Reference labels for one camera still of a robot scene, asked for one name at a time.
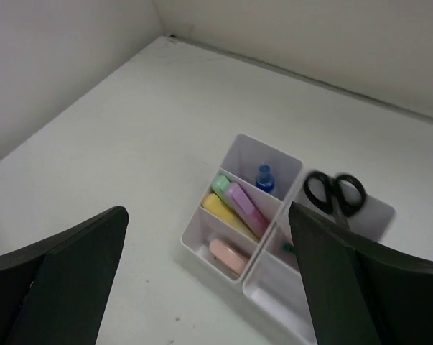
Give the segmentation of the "blue cap spray bottle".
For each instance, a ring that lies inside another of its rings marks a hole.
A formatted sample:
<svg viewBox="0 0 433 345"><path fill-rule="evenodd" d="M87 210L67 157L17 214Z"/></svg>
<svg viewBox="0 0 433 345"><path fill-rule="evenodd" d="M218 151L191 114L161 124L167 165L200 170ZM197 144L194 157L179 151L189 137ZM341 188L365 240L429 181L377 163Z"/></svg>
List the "blue cap spray bottle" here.
<svg viewBox="0 0 433 345"><path fill-rule="evenodd" d="M256 187L266 193L272 193L276 187L274 176L269 165L262 164L258 168Z"/></svg>

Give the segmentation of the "purple highlighter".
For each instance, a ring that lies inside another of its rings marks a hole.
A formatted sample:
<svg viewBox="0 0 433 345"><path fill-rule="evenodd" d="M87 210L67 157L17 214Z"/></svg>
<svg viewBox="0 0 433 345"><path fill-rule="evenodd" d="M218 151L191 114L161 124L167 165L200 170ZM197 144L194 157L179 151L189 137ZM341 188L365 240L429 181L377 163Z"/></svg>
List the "purple highlighter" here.
<svg viewBox="0 0 433 345"><path fill-rule="evenodd" d="M238 183L232 182L225 189L224 195L248 228L261 239L269 226L269 222L264 218L242 187Z"/></svg>

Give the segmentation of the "green ink pen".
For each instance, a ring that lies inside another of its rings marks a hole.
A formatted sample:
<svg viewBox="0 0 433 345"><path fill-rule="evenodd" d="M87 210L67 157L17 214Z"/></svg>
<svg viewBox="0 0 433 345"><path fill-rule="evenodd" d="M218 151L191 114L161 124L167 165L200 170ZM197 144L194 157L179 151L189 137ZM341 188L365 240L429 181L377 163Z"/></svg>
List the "green ink pen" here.
<svg viewBox="0 0 433 345"><path fill-rule="evenodd" d="M289 242L284 242L282 248L285 252L295 253L294 245Z"/></svg>

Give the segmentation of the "green highlighter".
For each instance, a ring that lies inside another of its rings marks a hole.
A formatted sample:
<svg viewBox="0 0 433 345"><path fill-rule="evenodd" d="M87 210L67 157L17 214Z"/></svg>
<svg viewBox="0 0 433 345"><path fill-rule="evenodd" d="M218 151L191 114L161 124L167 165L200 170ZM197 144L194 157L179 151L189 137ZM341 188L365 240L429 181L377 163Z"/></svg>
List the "green highlighter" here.
<svg viewBox="0 0 433 345"><path fill-rule="evenodd" d="M211 189L221 200L223 200L225 198L225 189L230 184L231 181L229 181L225 175L217 175L211 183Z"/></svg>

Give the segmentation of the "black handled scissors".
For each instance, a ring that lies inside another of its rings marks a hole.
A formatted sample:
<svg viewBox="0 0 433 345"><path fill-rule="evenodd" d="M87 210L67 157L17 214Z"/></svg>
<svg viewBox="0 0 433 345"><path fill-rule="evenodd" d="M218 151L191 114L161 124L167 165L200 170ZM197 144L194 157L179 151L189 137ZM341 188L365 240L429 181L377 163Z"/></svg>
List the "black handled scissors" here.
<svg viewBox="0 0 433 345"><path fill-rule="evenodd" d="M320 200L311 190L310 183L316 180L321 183L325 199ZM358 201L349 201L345 197L344 184L351 185L359 195ZM335 178L319 170L308 173L303 182L303 190L313 206L321 212L333 216L335 223L341 228L350 230L348 219L354 217L366 204L367 193L363 184L353 175L341 173Z"/></svg>

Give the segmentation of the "pink mini stapler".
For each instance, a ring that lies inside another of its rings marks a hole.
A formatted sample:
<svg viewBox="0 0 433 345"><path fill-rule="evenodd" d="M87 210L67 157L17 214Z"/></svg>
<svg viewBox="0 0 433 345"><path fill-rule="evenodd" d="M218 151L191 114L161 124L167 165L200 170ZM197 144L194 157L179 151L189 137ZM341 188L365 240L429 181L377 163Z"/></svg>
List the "pink mini stapler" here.
<svg viewBox="0 0 433 345"><path fill-rule="evenodd" d="M249 261L247 257L220 239L212 240L209 250L217 260L238 276L243 273Z"/></svg>

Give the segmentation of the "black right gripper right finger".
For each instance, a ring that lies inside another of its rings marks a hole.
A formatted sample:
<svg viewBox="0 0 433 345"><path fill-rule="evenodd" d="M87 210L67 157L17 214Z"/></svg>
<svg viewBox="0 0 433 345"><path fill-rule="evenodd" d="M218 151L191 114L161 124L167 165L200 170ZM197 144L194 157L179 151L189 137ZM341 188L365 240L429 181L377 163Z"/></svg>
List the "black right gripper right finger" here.
<svg viewBox="0 0 433 345"><path fill-rule="evenodd" d="M433 344L433 261L299 203L289 223L318 344Z"/></svg>

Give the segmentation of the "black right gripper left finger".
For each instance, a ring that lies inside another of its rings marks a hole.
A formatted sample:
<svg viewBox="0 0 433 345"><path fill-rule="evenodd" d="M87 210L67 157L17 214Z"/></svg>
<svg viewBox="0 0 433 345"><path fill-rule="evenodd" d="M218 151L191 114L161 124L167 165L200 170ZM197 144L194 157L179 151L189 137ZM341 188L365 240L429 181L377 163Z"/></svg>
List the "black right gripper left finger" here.
<svg viewBox="0 0 433 345"><path fill-rule="evenodd" d="M94 344L129 214L110 208L0 256L0 344Z"/></svg>

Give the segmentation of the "yellow highlighter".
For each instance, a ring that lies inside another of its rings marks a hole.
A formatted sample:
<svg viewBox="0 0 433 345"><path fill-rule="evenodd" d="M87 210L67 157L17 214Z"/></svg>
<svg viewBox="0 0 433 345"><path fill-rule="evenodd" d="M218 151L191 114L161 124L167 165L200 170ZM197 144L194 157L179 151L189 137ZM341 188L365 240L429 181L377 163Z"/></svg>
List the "yellow highlighter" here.
<svg viewBox="0 0 433 345"><path fill-rule="evenodd" d="M215 193L209 193L203 199L202 207L239 233L247 236L256 243L259 242L258 237L252 232L252 230L250 230Z"/></svg>

